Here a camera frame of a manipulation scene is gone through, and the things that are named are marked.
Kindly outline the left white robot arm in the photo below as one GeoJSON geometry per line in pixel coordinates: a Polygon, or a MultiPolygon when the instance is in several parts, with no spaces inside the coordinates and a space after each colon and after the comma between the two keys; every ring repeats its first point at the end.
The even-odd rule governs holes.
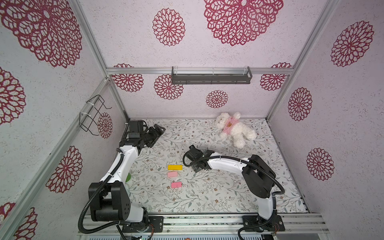
{"type": "Polygon", "coordinates": [[[164,127],[149,127],[143,120],[126,123],[126,129],[117,148],[117,156],[108,172],[88,189],[90,211],[94,222],[147,223],[147,210],[131,203],[126,180],[133,163],[144,148],[152,148],[165,133],[164,127]]]}

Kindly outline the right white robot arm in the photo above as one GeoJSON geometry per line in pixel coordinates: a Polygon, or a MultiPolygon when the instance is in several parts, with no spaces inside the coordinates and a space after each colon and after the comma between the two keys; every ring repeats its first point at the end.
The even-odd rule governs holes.
{"type": "Polygon", "coordinates": [[[277,214],[278,195],[284,195],[285,189],[278,182],[275,172],[258,155],[239,159],[224,156],[211,150],[202,152],[190,146],[183,156],[183,164],[194,172],[202,170],[221,170],[240,175],[244,178],[249,191],[256,196],[258,213],[244,217],[241,232],[267,232],[284,230],[280,216],[277,214]]]}

